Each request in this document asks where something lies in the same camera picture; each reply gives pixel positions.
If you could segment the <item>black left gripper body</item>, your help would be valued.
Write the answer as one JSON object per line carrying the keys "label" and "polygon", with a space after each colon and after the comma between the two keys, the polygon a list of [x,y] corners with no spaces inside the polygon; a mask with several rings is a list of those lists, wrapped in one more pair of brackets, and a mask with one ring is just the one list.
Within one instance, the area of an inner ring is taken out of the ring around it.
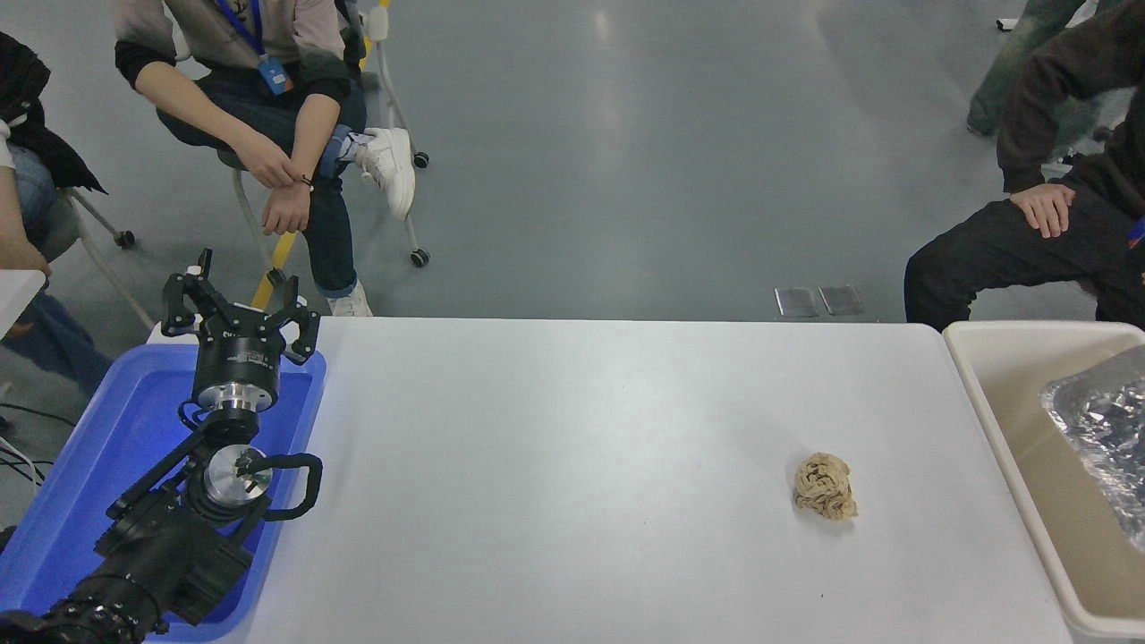
{"label": "black left gripper body", "polygon": [[260,311],[240,307],[229,317],[220,309],[204,311],[198,338],[195,390],[226,383],[278,388],[285,341],[279,327],[270,325]]}

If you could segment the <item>person's left hand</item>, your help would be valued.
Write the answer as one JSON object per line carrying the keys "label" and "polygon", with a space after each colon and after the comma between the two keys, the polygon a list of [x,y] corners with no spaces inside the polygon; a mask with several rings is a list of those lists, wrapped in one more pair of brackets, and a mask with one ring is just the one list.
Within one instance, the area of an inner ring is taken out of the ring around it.
{"label": "person's left hand", "polygon": [[266,201],[260,229],[263,235],[306,231],[310,223],[311,186],[299,181],[273,188]]}

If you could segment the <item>person's right hand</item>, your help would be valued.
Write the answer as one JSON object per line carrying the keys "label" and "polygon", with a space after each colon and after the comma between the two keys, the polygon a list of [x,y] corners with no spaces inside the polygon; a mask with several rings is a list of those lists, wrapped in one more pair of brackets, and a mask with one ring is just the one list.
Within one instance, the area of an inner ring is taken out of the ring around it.
{"label": "person's right hand", "polygon": [[1056,238],[1069,229],[1069,209],[1076,195],[1068,186],[1047,182],[1011,194],[1009,201],[1042,238]]}
{"label": "person's right hand", "polygon": [[242,167],[251,172],[261,184],[271,189],[308,186],[290,156],[266,135],[247,131],[232,135],[228,144],[240,159]]}

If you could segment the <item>person's hand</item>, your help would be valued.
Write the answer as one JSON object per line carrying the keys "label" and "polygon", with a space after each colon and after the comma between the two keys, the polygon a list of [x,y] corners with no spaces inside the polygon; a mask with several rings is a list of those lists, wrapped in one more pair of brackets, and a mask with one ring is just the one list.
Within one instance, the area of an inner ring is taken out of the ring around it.
{"label": "person's hand", "polygon": [[26,238],[1,237],[0,267],[3,270],[37,270],[49,278],[52,269],[44,254]]}

